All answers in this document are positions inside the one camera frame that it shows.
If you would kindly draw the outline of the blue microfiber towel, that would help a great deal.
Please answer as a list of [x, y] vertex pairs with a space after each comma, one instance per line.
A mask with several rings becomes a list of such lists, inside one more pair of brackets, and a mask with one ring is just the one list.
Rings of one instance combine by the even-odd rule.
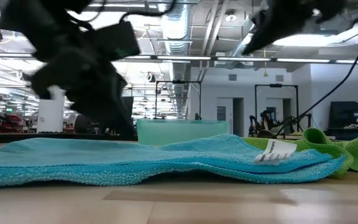
[[82, 139], [34, 138], [0, 147], [0, 187], [62, 180], [134, 185], [169, 172], [203, 170], [261, 184], [311, 182], [337, 172], [346, 158], [315, 149], [290, 152], [273, 164], [242, 138], [221, 134], [165, 146]]

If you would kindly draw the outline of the black table frame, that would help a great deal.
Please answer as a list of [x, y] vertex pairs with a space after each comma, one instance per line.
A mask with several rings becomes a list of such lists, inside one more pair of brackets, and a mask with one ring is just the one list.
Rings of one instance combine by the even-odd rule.
[[102, 141], [133, 141], [137, 142], [137, 136], [113, 136], [101, 134], [67, 134], [67, 133], [0, 133], [0, 143], [9, 143], [32, 138], [54, 138], [54, 139], [88, 139]]

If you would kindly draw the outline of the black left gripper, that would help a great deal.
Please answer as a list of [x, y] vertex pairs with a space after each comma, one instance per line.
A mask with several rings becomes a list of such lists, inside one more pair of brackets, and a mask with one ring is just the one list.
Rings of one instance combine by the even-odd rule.
[[[56, 97], [48, 89], [58, 86], [69, 94], [70, 108], [78, 112], [74, 122], [77, 134], [104, 134], [107, 129], [123, 139], [135, 136], [131, 110], [124, 104], [121, 93], [126, 81], [112, 63], [95, 52], [65, 48], [46, 61], [31, 78], [31, 87], [41, 100]], [[94, 100], [106, 105], [89, 105]]]

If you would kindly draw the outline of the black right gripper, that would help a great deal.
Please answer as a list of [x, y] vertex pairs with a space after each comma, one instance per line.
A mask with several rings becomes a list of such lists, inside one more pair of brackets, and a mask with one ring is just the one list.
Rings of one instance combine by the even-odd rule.
[[243, 55], [299, 32], [310, 19], [317, 24], [332, 19], [344, 9], [347, 0], [266, 0], [266, 3], [252, 17], [254, 35]]

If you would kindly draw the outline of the teal translucent plastic basket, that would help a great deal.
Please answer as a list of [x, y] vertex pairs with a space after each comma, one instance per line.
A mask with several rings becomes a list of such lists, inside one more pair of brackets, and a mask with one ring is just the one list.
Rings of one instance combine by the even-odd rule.
[[139, 144], [150, 146], [163, 146], [228, 133], [226, 121], [138, 119], [136, 125]]

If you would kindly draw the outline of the black cabinet with screen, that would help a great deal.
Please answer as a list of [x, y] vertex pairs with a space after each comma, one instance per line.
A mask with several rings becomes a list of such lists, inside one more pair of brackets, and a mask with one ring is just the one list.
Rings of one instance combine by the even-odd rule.
[[325, 133], [336, 140], [358, 138], [358, 101], [332, 101]]

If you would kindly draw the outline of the red storage bin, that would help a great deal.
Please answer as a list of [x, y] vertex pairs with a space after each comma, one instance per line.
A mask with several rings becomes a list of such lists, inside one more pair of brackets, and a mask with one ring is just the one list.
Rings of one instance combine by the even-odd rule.
[[0, 133], [19, 133], [22, 131], [21, 119], [18, 116], [0, 116]]

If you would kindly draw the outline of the long light bar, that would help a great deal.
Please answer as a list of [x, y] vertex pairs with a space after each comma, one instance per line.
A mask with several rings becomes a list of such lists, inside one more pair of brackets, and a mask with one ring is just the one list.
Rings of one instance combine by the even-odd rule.
[[[35, 59], [31, 54], [2, 53], [0, 58]], [[217, 56], [181, 56], [181, 55], [137, 55], [119, 59], [119, 62], [156, 62], [156, 61], [214, 61], [214, 62], [268, 62], [268, 63], [322, 63], [322, 64], [353, 64], [354, 60], [310, 59], [310, 58], [265, 58], [265, 57], [217, 57]]]

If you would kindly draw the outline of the white round pillar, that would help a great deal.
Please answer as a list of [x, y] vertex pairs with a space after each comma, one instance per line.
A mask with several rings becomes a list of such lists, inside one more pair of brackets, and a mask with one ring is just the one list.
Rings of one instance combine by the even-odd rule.
[[37, 132], [62, 132], [65, 92], [57, 86], [48, 88], [51, 100], [40, 100], [37, 118]]

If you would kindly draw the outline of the silver ceiling duct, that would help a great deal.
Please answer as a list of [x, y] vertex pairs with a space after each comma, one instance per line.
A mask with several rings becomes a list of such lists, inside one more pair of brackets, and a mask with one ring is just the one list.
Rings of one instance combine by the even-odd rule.
[[252, 22], [252, 19], [247, 16], [241, 26], [242, 40], [240, 41], [239, 45], [232, 51], [232, 57], [240, 57], [242, 55], [245, 47], [251, 41], [251, 38], [256, 30], [257, 28]]
[[[171, 12], [164, 15], [161, 20], [161, 28], [165, 42], [167, 55], [189, 55], [190, 43], [190, 12], [189, 4], [176, 3]], [[185, 81], [190, 77], [188, 64], [172, 62], [170, 76], [173, 81]], [[184, 118], [186, 114], [186, 93], [188, 84], [173, 84], [174, 111], [177, 118]]]

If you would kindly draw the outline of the black background robot arms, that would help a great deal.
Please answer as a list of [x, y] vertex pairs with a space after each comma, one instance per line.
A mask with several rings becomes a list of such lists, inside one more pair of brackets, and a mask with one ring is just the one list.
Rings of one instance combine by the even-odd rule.
[[248, 137], [274, 138], [277, 136], [301, 136], [303, 128], [300, 121], [307, 118], [307, 129], [311, 127], [312, 114], [301, 115], [300, 118], [289, 116], [282, 121], [273, 119], [273, 111], [265, 110], [260, 114], [260, 122], [253, 115], [249, 116], [250, 126]]

